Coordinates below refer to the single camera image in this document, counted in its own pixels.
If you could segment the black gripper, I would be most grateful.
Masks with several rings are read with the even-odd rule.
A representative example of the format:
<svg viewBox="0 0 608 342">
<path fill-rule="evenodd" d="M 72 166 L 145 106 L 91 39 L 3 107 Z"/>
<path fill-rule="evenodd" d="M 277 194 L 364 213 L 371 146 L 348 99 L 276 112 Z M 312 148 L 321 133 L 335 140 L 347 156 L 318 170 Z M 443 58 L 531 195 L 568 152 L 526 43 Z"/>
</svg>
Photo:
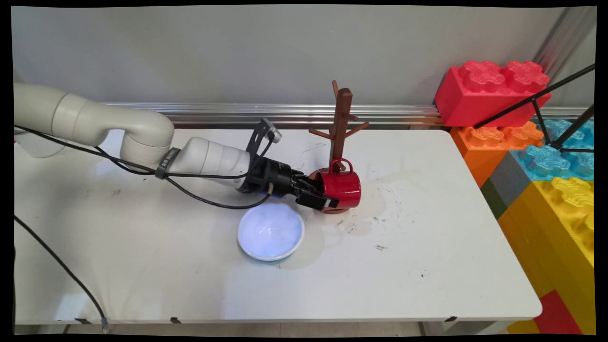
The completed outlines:
<svg viewBox="0 0 608 342">
<path fill-rule="evenodd" d="M 294 195 L 300 206 L 324 211 L 336 209 L 340 200 L 325 194 L 322 180 L 310 178 L 285 163 L 272 159 L 257 159 L 252 171 L 237 190 L 241 193 L 267 193 L 272 184 L 271 196 L 282 198 Z"/>
</svg>

